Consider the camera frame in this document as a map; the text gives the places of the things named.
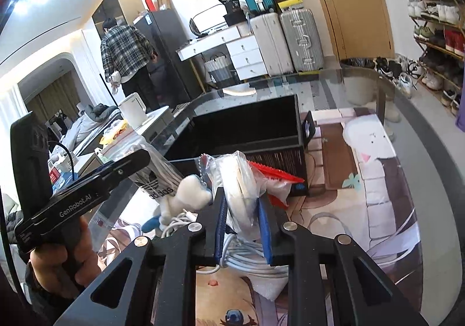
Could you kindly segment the person's left hand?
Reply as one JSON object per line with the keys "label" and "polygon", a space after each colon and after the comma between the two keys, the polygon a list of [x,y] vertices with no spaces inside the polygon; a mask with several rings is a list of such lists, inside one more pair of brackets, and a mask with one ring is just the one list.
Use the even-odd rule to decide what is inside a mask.
{"label": "person's left hand", "polygon": [[[84,217],[80,218],[81,239],[72,253],[78,270],[74,280],[77,285],[87,287],[100,273],[98,255],[92,250],[92,234]],[[31,267],[40,286],[64,298],[75,298],[78,290],[72,283],[63,264],[68,260],[68,252],[62,245],[45,244],[30,254]]]}

